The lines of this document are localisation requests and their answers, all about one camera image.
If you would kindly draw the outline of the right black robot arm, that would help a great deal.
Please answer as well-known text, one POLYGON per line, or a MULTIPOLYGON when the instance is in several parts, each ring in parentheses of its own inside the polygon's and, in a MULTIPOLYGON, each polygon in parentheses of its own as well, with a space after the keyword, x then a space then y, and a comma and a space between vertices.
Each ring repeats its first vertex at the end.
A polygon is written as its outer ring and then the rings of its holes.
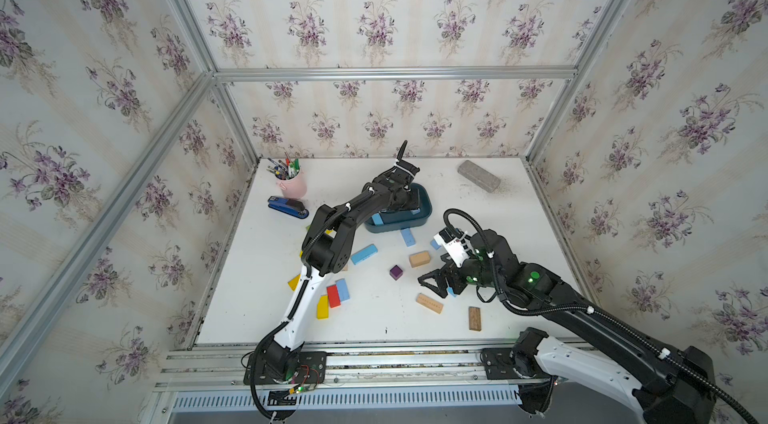
POLYGON ((518 317, 542 317, 572 332, 595 354, 568 346, 548 332, 528 327, 500 363, 523 379, 559 378, 588 387, 646 423, 707 423, 722 402, 744 422, 755 417, 715 382, 708 354, 681 350, 625 323, 580 294, 546 267, 523 262, 507 240, 484 229, 467 212, 449 208, 435 241, 444 248, 443 266, 418 282, 440 297, 468 286, 492 289, 492 300, 518 317))

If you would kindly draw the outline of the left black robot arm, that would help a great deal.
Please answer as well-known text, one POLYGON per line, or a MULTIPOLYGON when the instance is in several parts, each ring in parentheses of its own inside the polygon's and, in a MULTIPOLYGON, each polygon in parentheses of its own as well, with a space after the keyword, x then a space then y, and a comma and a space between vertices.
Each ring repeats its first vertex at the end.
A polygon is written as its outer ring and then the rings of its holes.
POLYGON ((417 207, 418 193, 412 184, 420 168, 404 159, 407 146, 404 141, 395 164, 365 183, 356 197, 333 207, 322 205, 316 211, 302 242, 302 272, 286 313, 248 357, 250 384, 282 384, 298 371, 311 313, 329 279, 350 260, 360 225, 382 211, 417 207))

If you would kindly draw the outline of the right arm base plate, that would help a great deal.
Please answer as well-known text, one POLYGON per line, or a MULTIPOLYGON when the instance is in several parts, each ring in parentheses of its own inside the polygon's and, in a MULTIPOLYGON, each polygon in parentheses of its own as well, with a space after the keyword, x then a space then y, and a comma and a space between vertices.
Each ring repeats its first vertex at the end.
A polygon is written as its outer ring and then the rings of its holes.
POLYGON ((489 381, 533 379, 539 376, 540 368, 534 354, 517 347, 484 348, 480 360, 489 381))

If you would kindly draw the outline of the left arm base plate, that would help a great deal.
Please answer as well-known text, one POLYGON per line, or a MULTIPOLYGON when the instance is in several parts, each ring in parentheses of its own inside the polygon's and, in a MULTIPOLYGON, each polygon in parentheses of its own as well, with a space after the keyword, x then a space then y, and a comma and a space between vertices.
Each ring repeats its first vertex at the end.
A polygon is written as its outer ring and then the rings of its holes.
POLYGON ((267 366, 263 356, 249 352, 241 357, 240 364, 245 369, 244 385, 254 383, 265 385, 317 385, 325 380, 328 354, 326 352, 300 352, 290 357, 281 370, 267 366))

